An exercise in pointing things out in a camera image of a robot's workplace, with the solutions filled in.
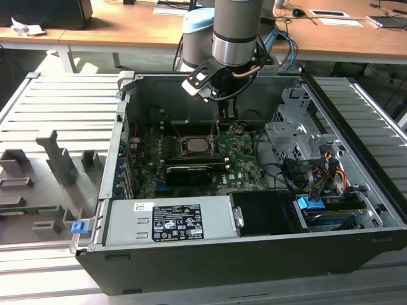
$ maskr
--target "blue tab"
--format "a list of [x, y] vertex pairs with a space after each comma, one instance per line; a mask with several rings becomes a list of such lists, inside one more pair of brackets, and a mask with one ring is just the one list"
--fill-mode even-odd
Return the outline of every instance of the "blue tab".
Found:
[[72, 234], [87, 234], [89, 233], [89, 222], [88, 221], [76, 221], [72, 224], [71, 228]]
[[301, 210], [305, 209], [313, 209], [313, 208], [325, 208], [325, 204], [322, 202], [322, 200], [318, 201], [310, 201], [310, 198], [308, 196], [301, 197], [297, 200], [298, 205], [300, 206]]

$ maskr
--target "barcode label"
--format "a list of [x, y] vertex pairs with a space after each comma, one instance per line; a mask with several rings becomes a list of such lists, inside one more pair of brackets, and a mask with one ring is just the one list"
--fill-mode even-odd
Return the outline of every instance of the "barcode label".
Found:
[[134, 203], [135, 212], [148, 212], [153, 210], [153, 202], [136, 202]]

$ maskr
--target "white paper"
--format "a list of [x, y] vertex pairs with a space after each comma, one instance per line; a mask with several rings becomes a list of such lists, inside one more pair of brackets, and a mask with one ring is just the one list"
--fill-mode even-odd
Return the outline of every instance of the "white paper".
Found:
[[45, 33], [45, 31], [39, 25], [25, 25], [14, 20], [14, 18], [11, 18], [11, 22], [13, 23], [11, 29], [14, 30], [18, 35], [24, 37], [27, 37], [28, 35], [38, 35]]
[[172, 16], [185, 16], [187, 10], [177, 10], [172, 8], [155, 8], [154, 15], [172, 15]]
[[343, 25], [346, 27], [363, 27], [359, 22], [355, 20], [342, 20], [331, 18], [319, 18], [324, 25]]

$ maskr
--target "power supply label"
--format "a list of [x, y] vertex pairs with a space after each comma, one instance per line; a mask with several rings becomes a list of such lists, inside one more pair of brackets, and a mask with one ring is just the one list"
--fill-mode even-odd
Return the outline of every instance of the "power supply label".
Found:
[[203, 239], [201, 206], [153, 207], [152, 232], [155, 242]]

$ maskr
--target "desk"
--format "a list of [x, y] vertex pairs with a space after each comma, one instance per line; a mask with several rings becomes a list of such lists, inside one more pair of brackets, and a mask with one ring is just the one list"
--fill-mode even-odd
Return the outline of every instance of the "desk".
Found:
[[[383, 11], [369, 6], [369, 0], [290, 0], [292, 5], [301, 6], [308, 17], [315, 17], [309, 10], [344, 11], [349, 19], [366, 19], [367, 15], [385, 15]], [[292, 15], [292, 8], [274, 9], [276, 17]], [[406, 11], [407, 4], [382, 1], [382, 8], [393, 14], [393, 9]], [[324, 25], [318, 19], [297, 19], [290, 17], [288, 25], [291, 38], [297, 42], [298, 59], [327, 60], [338, 62], [366, 62], [381, 64], [407, 64], [407, 31], [377, 29], [369, 20], [359, 21], [363, 27]], [[278, 21], [280, 30], [286, 26]], [[277, 41], [274, 53], [288, 52], [285, 41]]]
[[[300, 5], [311, 17], [309, 9], [339, 10], [351, 18], [366, 15], [384, 15], [369, 7], [368, 0], [290, 0]], [[394, 8], [407, 10], [402, 3], [382, 1], [391, 12]], [[123, 5], [122, 1], [92, 0], [93, 17], [86, 30], [46, 29], [47, 35], [21, 37], [9, 28], [0, 28], [0, 43], [4, 48], [56, 50], [66, 72], [76, 72], [72, 51], [101, 51], [113, 53], [114, 65], [119, 66], [118, 53], [173, 54], [182, 34], [180, 16], [153, 15], [153, 4]], [[284, 10], [274, 9], [275, 15]], [[287, 8], [287, 15], [292, 9]], [[289, 33], [299, 47], [298, 59], [341, 62], [369, 62], [381, 64], [407, 64], [407, 32], [403, 30], [377, 30], [370, 21], [359, 21], [363, 27], [314, 25], [308, 19], [293, 19]], [[277, 22], [280, 29], [285, 25]], [[285, 41], [277, 41], [272, 53], [285, 55]]]

